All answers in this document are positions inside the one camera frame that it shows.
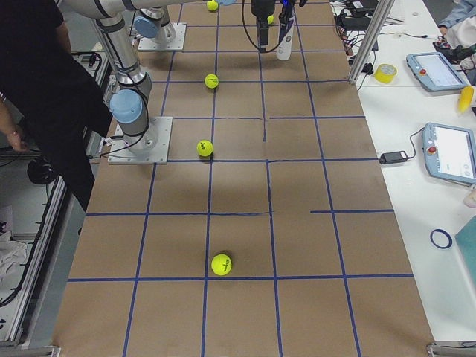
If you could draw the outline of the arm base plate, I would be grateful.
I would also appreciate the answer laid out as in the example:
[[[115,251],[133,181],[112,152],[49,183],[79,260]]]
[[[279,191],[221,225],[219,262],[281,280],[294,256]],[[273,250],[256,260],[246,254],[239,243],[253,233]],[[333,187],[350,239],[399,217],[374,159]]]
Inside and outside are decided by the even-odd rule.
[[[120,139],[112,142],[107,155],[110,164],[166,164],[172,132],[172,117],[151,117],[149,128],[144,136],[136,138],[123,134],[120,124],[116,126],[115,135]]]
[[[182,51],[184,47],[187,24],[183,22],[170,22],[158,29],[153,26],[151,30],[138,30],[141,38],[138,50],[151,51]]]

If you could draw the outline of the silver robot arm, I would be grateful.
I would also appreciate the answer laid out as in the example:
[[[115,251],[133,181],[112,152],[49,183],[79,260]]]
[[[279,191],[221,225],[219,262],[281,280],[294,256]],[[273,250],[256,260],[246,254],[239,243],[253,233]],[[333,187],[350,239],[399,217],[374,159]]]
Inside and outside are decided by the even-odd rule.
[[[111,63],[118,91],[109,101],[109,109],[122,131],[120,148],[112,149],[111,161],[137,163],[165,162],[170,140],[171,117],[151,118],[148,112],[152,79],[140,65],[131,43],[123,13],[138,11],[135,28],[143,37],[159,44],[176,38],[167,7],[183,1],[68,1],[72,9],[94,25],[97,36]]]
[[[159,45],[170,43],[176,37],[167,6],[140,9],[140,16],[133,24],[142,37],[151,39]]]

